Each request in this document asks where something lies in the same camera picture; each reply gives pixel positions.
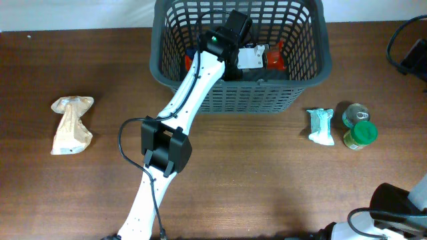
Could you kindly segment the blue pasta box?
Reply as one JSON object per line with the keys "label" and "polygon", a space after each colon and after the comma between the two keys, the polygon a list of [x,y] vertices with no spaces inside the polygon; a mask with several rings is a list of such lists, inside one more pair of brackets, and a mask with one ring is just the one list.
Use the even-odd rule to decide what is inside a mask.
{"label": "blue pasta box", "polygon": [[[254,48],[255,46],[255,43],[248,43],[244,45],[243,48]],[[185,55],[188,56],[191,60],[193,60],[196,51],[197,49],[195,47],[188,47],[185,49]]]}

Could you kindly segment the mint green packet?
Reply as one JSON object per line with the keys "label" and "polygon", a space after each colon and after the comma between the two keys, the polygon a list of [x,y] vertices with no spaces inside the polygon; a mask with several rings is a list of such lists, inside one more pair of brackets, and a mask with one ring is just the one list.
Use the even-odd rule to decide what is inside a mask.
{"label": "mint green packet", "polygon": [[334,140],[331,135],[331,120],[334,114],[333,109],[308,109],[310,114],[309,140],[320,145],[333,146]]}

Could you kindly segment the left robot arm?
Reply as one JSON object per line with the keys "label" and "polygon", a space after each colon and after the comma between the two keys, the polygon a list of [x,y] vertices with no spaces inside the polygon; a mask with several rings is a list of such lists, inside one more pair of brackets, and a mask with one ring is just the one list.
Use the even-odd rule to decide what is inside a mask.
{"label": "left robot arm", "polygon": [[140,117],[143,164],[131,164],[143,175],[129,215],[112,239],[150,239],[154,223],[161,223],[159,206],[173,178],[192,152],[189,131],[211,88],[223,76],[236,76],[238,54],[252,20],[244,13],[228,13],[225,25],[199,32],[196,52],[187,75],[157,117]]}

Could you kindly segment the grey plastic basket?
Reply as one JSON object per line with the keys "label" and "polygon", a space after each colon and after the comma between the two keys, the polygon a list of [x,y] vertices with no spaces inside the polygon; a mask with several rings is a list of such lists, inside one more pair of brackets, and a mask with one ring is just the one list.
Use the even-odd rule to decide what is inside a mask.
{"label": "grey plastic basket", "polygon": [[149,68],[177,91],[192,73],[220,79],[201,113],[279,113],[332,70],[321,0],[158,0]]}

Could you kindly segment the silver tin can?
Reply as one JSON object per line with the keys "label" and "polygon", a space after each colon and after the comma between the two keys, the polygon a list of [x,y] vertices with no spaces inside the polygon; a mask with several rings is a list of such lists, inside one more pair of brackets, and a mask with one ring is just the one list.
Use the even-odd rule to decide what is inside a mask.
{"label": "silver tin can", "polygon": [[357,123],[361,121],[369,121],[370,113],[366,106],[353,103],[347,107],[347,109],[342,114],[343,124],[347,128],[353,128]]}

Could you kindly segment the beige food pouch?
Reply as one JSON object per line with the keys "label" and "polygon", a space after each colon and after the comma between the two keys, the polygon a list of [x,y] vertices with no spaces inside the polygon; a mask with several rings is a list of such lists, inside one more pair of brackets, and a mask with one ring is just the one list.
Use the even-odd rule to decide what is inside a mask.
{"label": "beige food pouch", "polygon": [[51,109],[62,118],[52,144],[52,155],[72,155],[84,151],[91,143],[93,134],[82,123],[81,117],[94,104],[94,98],[82,96],[60,97]]}

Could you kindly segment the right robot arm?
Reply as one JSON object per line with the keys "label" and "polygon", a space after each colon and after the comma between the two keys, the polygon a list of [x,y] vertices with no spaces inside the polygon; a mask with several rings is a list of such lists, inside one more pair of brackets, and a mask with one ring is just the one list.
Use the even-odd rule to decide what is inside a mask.
{"label": "right robot arm", "polygon": [[[386,58],[403,75],[413,75],[426,81],[426,40],[419,39],[401,62],[391,57],[398,34],[410,24],[425,20],[426,15],[403,23],[391,36]],[[406,191],[389,183],[375,190],[369,207],[354,209],[345,222],[332,222],[310,239],[425,239],[426,238],[426,177]]]}

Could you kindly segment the orange spaghetti packet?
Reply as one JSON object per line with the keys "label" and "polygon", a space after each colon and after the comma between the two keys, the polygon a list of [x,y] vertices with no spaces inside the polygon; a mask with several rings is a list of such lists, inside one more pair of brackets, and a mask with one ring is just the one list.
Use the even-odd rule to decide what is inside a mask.
{"label": "orange spaghetti packet", "polygon": [[269,46],[270,50],[266,53],[266,69],[285,71],[288,66],[287,63],[285,63],[284,54],[282,53],[284,41]]}

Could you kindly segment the green lidded glass jar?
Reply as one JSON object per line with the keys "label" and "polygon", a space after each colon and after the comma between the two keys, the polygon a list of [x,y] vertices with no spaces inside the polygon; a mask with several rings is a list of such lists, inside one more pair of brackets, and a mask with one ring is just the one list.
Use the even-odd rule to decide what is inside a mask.
{"label": "green lidded glass jar", "polygon": [[361,121],[344,135],[344,144],[352,150],[361,150],[378,138],[378,129],[369,121]]}

